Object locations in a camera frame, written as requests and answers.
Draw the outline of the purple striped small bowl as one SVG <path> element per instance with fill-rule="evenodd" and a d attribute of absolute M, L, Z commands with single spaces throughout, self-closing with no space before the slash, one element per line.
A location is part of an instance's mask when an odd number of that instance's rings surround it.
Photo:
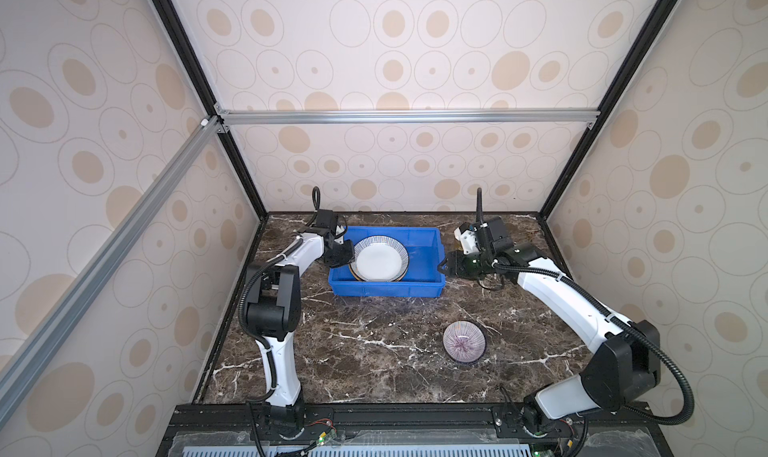
<path fill-rule="evenodd" d="M 470 321 L 456 321 L 449 324 L 443 332 L 442 342 L 448 356 L 462 364 L 478 361 L 487 347 L 484 333 Z"/>

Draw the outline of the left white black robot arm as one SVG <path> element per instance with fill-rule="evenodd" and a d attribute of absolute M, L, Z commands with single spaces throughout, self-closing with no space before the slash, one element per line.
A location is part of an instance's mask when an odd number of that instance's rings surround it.
<path fill-rule="evenodd" d="M 300 280 L 318 260 L 329 268 L 353 260 L 347 230 L 345 217 L 319 209 L 284 250 L 248 266 L 238 298 L 238 319 L 242 331 L 256 341 L 263 360 L 266 391 L 260 402 L 294 409 L 302 401 L 294 355 L 294 333 L 302 317 Z"/>

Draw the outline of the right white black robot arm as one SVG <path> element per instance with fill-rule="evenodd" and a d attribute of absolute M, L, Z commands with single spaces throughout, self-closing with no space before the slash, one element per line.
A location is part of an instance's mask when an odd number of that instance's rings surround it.
<path fill-rule="evenodd" d="M 578 374 L 528 395 L 519 412 L 532 433 L 572 414 L 626 409 L 659 425 L 690 420 L 695 410 L 693 389 L 677 364 L 661 349 L 660 333 L 650 322 L 635 322 L 593 297 L 535 245 L 516 243 L 499 217 L 481 213 L 454 231 L 460 244 L 439 264 L 450 277 L 482 281 L 494 275 L 515 281 L 544 303 L 583 341 L 592 357 Z M 655 416 L 634 406 L 653 390 L 668 370 L 676 380 L 682 407 L 671 416 Z"/>

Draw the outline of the black striped rim white plate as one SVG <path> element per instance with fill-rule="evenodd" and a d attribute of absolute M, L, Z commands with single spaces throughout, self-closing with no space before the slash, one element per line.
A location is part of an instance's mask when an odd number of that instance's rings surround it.
<path fill-rule="evenodd" d="M 406 247 L 384 235 L 366 237 L 354 245 L 350 272 L 359 281 L 393 282 L 405 276 L 410 259 Z"/>

